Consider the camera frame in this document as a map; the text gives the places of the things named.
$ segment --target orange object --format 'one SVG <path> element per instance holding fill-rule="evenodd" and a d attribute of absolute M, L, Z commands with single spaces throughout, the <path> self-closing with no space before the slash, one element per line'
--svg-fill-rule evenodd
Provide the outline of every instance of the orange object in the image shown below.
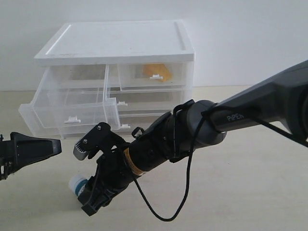
<path fill-rule="evenodd" d="M 149 77 L 159 76 L 161 79 L 156 78 L 158 81 L 168 81 L 172 78 L 172 74 L 164 64 L 145 64 L 143 66 L 143 73 Z"/>

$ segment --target white wall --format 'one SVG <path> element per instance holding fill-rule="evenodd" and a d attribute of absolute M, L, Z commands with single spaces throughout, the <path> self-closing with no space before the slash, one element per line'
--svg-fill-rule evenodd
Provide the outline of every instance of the white wall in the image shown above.
<path fill-rule="evenodd" d="M 308 58 L 307 9 L 307 0 L 0 0 L 0 90 L 36 89 L 33 56 L 65 22 L 179 18 L 196 50 L 195 86 L 254 84 Z"/>

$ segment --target table surface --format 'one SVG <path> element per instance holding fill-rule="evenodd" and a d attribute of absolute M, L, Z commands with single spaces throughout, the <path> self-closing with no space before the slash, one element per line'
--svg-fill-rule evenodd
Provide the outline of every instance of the table surface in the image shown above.
<path fill-rule="evenodd" d="M 245 88 L 195 88 L 193 98 L 219 102 Z M 11 131 L 31 135 L 17 109 L 33 94 L 0 92 L 0 131 L 6 138 Z M 75 142 L 64 140 L 60 155 L 1 182 L 0 230 L 307 230 L 308 151 L 262 126 L 229 132 L 220 145 L 195 152 L 187 203 L 170 223 L 151 214 L 134 184 L 88 217 L 68 182 L 77 173 L 94 174 L 96 164 L 74 158 Z M 164 217 L 170 217 L 182 199 L 186 163 L 165 162 L 140 178 L 149 201 Z"/>

